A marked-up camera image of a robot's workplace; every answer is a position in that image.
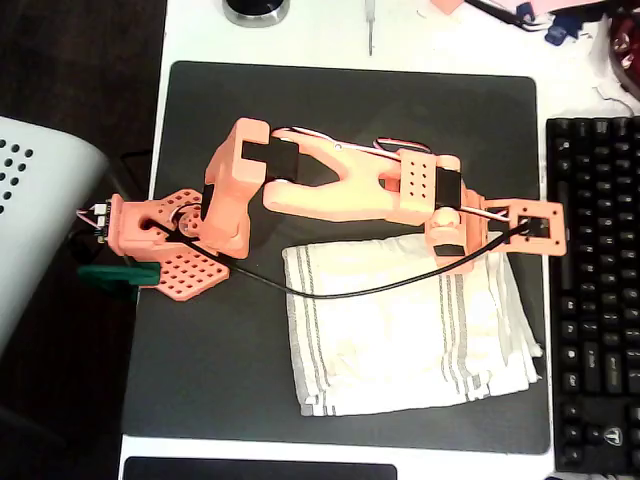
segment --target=dark floor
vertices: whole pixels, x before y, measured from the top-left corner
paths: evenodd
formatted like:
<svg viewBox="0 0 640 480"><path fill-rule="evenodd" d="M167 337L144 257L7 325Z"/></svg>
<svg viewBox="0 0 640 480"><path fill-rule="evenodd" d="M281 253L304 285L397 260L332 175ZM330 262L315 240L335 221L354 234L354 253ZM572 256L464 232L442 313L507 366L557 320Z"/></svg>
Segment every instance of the dark floor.
<svg viewBox="0 0 640 480"><path fill-rule="evenodd" d="M0 1L0 115L72 133L112 157L149 148L165 3ZM149 159L130 162L146 184ZM103 182L95 197L111 193ZM120 260L105 251L98 261ZM135 305L83 285L75 268L61 248L0 359L0 409L67 446L36 448L0 429L3 479L116 478Z"/></svg>

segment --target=white desk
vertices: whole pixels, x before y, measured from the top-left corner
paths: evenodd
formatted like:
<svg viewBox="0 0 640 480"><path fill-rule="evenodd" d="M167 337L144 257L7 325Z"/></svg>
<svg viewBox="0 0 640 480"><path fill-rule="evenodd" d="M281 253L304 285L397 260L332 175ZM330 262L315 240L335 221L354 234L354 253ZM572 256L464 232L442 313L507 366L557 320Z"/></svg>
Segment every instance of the white desk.
<svg viewBox="0 0 640 480"><path fill-rule="evenodd" d="M180 60L529 76L538 86L541 174L547 118L627 115L622 105L603 101L594 90L596 86L605 96L621 98L634 109L639 107L617 87L610 69L600 68L598 62L589 59L589 52L598 43L594 38L583 37L577 43L553 47L544 42L543 33L525 34L468 5L446 17L427 2L378 0L374 55L369 57L362 0L293 0L283 23L267 29L231 24L223 16L220 0L169 0L151 193L169 72ZM587 29L594 37L597 30L597 25ZM541 177L542 195L545 192L545 179ZM554 470L551 451L524 456L125 435L120 478L124 461L130 456L391 463L398 469L400 480L475 476L539 480Z"/></svg>

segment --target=chair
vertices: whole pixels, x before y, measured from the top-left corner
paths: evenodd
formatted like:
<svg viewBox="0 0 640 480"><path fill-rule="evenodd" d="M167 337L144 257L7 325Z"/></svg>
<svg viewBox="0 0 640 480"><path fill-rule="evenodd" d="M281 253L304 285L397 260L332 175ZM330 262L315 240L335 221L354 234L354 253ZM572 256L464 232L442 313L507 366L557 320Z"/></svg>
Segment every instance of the chair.
<svg viewBox="0 0 640 480"><path fill-rule="evenodd" d="M107 166L79 138L0 117L0 356Z"/></svg>

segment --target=orange robotic arm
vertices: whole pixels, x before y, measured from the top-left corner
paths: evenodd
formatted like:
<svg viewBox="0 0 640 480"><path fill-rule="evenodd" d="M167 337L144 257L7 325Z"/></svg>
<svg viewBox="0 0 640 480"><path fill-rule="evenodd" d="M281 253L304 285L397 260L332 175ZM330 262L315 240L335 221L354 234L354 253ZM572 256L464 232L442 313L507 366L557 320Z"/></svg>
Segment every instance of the orange robotic arm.
<svg viewBox="0 0 640 480"><path fill-rule="evenodd" d="M339 180L312 187L293 183L293 174L273 173L278 162L295 166L298 153L313 156L335 171ZM226 279L229 269L172 241L165 231L149 227L149 220L179 228L197 248L210 254L246 258L248 204L263 185L265 208L284 214L332 222L382 219L424 225L427 248L438 266L486 245L490 220L508 228L526 220L536 227L512 236L497 251L566 252L561 204L485 200L465 187L456 157L409 148L389 152L340 142L303 128L271 132L265 122L248 118L236 122L213 155L202 194L185 189L145 202L123 202L116 194L108 207L103 234L120 255L161 262L161 280L155 288L175 300L187 300ZM456 271L470 268L468 263Z"/></svg>

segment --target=screwdriver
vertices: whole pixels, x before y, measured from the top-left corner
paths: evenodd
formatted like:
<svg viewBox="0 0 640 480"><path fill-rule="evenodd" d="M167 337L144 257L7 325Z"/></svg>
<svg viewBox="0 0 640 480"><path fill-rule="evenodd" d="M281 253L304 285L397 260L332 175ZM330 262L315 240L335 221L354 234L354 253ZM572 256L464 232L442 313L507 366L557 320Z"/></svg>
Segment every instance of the screwdriver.
<svg viewBox="0 0 640 480"><path fill-rule="evenodd" d="M373 55L373 23L376 21L376 0L365 0L367 23L369 24L369 56Z"/></svg>

